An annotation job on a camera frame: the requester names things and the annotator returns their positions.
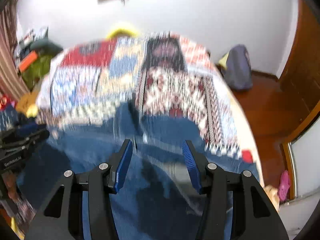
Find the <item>grey purple backpack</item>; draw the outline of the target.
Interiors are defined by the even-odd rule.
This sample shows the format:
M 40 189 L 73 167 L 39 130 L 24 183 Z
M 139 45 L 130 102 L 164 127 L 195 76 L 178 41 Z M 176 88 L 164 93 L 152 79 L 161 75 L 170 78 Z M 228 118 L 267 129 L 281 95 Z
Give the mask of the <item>grey purple backpack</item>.
M 249 90 L 253 86 L 249 53 L 245 45 L 238 44 L 218 61 L 227 85 L 234 90 Z

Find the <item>pink slipper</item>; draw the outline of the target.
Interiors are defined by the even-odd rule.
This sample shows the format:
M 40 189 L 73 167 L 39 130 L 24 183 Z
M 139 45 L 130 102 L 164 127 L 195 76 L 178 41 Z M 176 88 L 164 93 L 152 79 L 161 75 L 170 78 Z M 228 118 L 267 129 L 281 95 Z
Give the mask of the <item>pink slipper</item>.
M 280 176 L 280 184 L 278 187 L 278 196 L 281 202 L 287 199 L 287 194 L 291 186 L 291 180 L 288 170 L 285 170 Z

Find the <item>wooden door frame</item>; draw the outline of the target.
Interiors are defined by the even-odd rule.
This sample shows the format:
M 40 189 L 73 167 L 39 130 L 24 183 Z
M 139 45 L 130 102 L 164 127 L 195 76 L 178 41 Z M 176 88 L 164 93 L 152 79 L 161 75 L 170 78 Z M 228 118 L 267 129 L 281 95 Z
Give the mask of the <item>wooden door frame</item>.
M 305 0 L 298 0 L 297 29 L 280 87 L 291 93 L 302 117 L 299 126 L 281 142 L 291 180 L 289 200 L 296 198 L 297 169 L 291 144 L 319 117 L 319 20 Z

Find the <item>yellow garment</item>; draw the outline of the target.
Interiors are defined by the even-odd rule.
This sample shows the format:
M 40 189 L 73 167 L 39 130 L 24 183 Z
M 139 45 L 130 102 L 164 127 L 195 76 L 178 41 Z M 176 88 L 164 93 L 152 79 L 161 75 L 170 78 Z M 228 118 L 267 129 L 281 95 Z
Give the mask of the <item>yellow garment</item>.
M 38 90 L 24 94 L 16 104 L 16 111 L 24 114 L 27 118 L 35 118 L 39 112 L 39 109 L 36 105 L 36 98 L 38 94 Z

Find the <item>beige fleece blanket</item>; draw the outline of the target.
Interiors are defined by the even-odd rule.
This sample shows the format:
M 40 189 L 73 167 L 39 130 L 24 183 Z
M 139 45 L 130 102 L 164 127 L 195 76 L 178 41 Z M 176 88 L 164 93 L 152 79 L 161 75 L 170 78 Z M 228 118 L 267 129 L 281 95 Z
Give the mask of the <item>beige fleece blanket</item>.
M 235 125 L 235 138 L 240 146 L 240 152 L 237 156 L 247 162 L 255 163 L 259 175 L 258 181 L 275 209 L 279 211 L 280 199 L 278 196 L 278 189 L 272 185 L 265 184 L 263 166 L 255 139 L 255 136 L 263 134 L 265 122 L 261 119 L 261 116 L 255 113 L 253 116 L 246 115 L 244 109 L 240 105 L 240 102 L 236 99 L 230 89 L 227 90 L 226 98 L 230 103 L 232 111 L 232 118 Z

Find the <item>red plush monkey toy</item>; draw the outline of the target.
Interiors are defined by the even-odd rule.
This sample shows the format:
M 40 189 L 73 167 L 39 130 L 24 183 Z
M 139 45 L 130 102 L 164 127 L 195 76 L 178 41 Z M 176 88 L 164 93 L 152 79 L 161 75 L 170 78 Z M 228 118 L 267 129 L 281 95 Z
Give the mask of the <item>red plush monkey toy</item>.
M 9 106 L 15 108 L 16 101 L 15 100 L 11 100 L 11 98 L 9 98 L 6 95 L 1 96 L 1 99 L 0 99 L 0 110 L 4 111 Z

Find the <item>orange box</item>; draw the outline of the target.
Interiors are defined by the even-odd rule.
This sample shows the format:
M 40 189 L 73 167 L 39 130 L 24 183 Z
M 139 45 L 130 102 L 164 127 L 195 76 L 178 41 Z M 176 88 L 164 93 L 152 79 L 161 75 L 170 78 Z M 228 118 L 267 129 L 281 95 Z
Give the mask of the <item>orange box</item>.
M 38 54 L 36 51 L 31 51 L 20 63 L 19 71 L 22 73 L 28 69 L 28 67 L 37 60 Z

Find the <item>yellow rounded chair back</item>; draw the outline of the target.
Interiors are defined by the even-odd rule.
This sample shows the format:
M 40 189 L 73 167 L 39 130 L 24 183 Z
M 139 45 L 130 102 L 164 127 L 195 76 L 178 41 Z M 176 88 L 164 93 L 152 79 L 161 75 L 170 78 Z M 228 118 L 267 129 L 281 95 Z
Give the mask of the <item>yellow rounded chair back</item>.
M 118 28 L 109 32 L 106 39 L 118 38 L 118 37 L 139 37 L 140 34 L 134 30 Z

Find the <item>blue denim jacket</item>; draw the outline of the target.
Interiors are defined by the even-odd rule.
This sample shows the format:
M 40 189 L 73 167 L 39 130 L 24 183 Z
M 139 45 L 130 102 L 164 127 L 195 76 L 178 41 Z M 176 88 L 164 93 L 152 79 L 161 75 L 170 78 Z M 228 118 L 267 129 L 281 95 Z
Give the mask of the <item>blue denim jacket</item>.
M 193 188 L 182 154 L 191 140 L 197 152 L 228 172 L 249 170 L 235 151 L 212 154 L 205 148 L 198 127 L 177 116 L 139 116 L 130 102 L 122 103 L 102 125 L 51 127 L 50 137 L 33 154 L 17 184 L 38 209 L 66 170 L 90 171 L 117 152 L 125 139 L 133 154 L 125 183 L 111 196 L 120 239 L 194 239 L 204 208 L 204 196 Z

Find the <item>patchwork patterned quilt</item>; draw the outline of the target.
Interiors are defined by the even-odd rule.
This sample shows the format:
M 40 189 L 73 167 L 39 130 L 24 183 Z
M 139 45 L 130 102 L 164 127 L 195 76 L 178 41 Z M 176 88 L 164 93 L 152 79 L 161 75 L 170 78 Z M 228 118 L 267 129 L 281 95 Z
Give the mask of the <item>patchwork patterned quilt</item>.
M 180 35 L 113 37 L 61 51 L 36 98 L 37 120 L 100 125 L 122 102 L 140 116 L 186 118 L 212 154 L 255 149 L 245 115 L 206 49 Z

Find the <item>red striped curtain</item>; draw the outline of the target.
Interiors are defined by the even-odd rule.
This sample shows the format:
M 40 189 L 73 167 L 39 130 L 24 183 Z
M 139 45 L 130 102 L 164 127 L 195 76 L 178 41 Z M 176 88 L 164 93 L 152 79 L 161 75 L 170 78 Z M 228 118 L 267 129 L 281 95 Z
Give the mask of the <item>red striped curtain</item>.
M 11 99 L 19 100 L 29 89 L 15 68 L 16 30 L 17 0 L 7 0 L 1 9 L 1 92 Z

